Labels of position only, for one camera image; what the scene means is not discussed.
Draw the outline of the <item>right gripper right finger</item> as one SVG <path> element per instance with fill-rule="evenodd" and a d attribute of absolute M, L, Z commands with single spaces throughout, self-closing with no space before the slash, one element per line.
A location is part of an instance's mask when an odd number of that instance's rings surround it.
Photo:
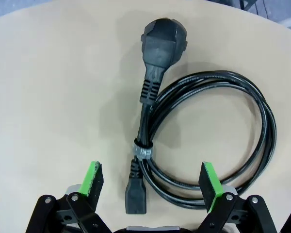
<path fill-rule="evenodd" d="M 225 188 L 209 162 L 201 165 L 198 180 L 208 215 L 197 233 L 220 233 L 232 223 L 241 233 L 275 233 L 265 200 L 259 195 L 242 199 L 233 187 Z"/>

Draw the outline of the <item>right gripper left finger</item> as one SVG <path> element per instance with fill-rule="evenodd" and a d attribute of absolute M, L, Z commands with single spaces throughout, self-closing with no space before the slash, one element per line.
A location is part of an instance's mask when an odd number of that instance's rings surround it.
<path fill-rule="evenodd" d="M 77 188 L 62 198 L 42 195 L 37 200 L 28 223 L 27 233 L 110 233 L 96 213 L 103 187 L 101 163 L 94 161 Z"/>

